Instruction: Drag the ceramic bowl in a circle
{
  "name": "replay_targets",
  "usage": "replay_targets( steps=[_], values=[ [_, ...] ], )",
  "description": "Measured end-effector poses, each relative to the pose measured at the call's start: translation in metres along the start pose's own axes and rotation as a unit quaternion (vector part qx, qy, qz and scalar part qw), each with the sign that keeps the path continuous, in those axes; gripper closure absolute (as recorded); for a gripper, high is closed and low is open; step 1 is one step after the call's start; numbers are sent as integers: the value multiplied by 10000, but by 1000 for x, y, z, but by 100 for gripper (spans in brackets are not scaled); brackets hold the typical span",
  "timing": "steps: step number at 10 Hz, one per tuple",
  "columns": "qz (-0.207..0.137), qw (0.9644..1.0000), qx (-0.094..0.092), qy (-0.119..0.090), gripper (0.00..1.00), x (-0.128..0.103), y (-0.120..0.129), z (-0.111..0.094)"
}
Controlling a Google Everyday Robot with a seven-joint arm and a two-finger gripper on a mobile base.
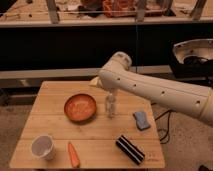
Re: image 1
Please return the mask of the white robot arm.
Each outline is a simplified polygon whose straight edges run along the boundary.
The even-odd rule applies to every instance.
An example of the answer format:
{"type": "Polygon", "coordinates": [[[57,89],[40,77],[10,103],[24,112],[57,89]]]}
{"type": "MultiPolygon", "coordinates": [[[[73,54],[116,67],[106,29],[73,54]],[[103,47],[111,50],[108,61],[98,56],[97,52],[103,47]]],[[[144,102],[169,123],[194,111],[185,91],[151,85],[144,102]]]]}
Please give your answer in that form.
{"type": "Polygon", "coordinates": [[[116,52],[90,85],[130,92],[213,127],[213,88],[137,74],[129,70],[131,65],[128,54],[116,52]]]}

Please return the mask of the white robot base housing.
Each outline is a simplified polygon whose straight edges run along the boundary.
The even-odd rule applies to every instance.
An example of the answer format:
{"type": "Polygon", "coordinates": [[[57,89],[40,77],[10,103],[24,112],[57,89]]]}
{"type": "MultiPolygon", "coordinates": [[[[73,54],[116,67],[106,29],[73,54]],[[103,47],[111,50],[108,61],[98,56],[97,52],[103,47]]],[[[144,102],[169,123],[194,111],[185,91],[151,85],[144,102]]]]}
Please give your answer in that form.
{"type": "Polygon", "coordinates": [[[170,67],[177,78],[213,77],[213,38],[176,43],[173,55],[170,67]]]}

